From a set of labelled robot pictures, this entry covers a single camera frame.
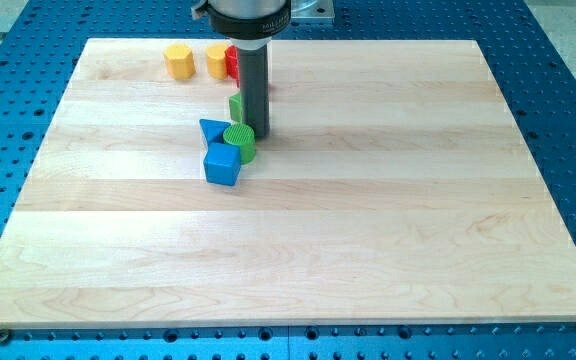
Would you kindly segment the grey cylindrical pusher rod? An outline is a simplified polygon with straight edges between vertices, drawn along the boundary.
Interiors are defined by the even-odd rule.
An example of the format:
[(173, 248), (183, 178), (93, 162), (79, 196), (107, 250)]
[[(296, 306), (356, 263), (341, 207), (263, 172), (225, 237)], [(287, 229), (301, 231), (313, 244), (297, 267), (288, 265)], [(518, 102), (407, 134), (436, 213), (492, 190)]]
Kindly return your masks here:
[(270, 132), (268, 50), (238, 49), (238, 72), (242, 102), (242, 121), (257, 138)]

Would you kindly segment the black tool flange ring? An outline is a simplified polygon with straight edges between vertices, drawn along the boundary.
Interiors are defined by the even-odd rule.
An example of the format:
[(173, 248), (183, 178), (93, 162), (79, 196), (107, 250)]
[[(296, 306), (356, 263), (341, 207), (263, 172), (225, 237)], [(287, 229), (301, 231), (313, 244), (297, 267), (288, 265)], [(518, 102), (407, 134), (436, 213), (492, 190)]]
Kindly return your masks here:
[(206, 10), (211, 27), (246, 50), (261, 47), (291, 20), (291, 3), (208, 3)]

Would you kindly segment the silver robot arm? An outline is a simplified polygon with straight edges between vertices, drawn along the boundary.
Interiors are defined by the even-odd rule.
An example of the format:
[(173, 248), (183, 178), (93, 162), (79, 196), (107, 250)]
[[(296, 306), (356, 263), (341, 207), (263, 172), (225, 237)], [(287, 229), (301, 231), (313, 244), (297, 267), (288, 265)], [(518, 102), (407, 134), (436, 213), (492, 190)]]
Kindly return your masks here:
[(268, 43), (289, 25), (290, 0), (200, 0), (191, 7), (191, 16), (206, 16), (210, 26), (235, 46), (242, 122), (256, 137), (268, 136)]

